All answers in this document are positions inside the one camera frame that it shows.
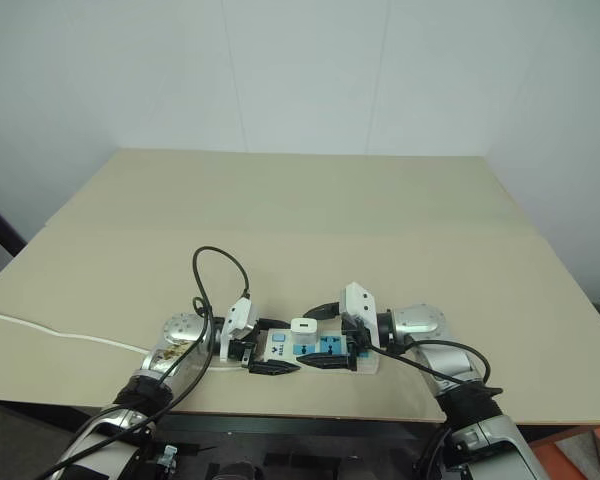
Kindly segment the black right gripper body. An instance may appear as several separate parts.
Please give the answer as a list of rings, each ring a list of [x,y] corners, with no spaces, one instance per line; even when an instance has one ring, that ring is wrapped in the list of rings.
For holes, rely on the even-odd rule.
[[[346,338],[347,346],[347,369],[358,369],[358,356],[367,352],[371,345],[370,330],[359,319],[343,319],[341,321],[341,333]]]

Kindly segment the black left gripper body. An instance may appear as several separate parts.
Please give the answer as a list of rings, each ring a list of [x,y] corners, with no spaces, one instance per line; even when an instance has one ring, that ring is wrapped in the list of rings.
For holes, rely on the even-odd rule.
[[[242,339],[229,342],[228,358],[240,363],[241,366],[250,366],[257,355],[258,334],[250,334]]]

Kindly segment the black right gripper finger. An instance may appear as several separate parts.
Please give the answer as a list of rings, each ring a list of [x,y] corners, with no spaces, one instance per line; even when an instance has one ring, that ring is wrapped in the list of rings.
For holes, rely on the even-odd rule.
[[[311,353],[298,356],[296,360],[302,365],[318,369],[356,369],[356,361],[345,354]]]
[[[306,312],[306,317],[316,321],[330,320],[340,314],[339,303],[330,302],[311,308]]]

